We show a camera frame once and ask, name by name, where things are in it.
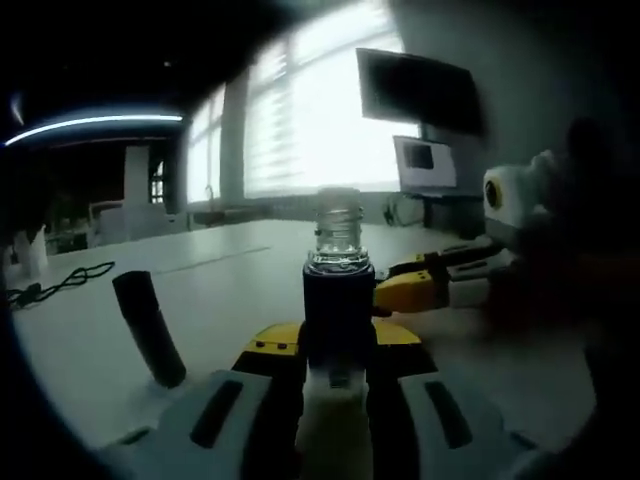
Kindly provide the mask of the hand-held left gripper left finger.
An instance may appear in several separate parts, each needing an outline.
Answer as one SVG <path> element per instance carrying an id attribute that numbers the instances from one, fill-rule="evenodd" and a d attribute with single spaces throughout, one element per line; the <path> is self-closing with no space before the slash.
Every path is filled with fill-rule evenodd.
<path id="1" fill-rule="evenodd" d="M 301 327 L 256 334 L 229 370 L 189 388 L 160 416 L 108 445 L 116 479 L 296 479 L 303 412 Z"/>

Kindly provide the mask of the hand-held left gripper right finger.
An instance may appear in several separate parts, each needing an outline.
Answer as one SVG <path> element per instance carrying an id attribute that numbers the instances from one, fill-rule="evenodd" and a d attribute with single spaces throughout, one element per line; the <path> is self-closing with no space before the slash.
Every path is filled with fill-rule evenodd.
<path id="1" fill-rule="evenodd" d="M 418 336 L 376 323 L 367 415 L 376 479 L 503 479 L 535 458 L 499 409 L 439 370 Z"/>

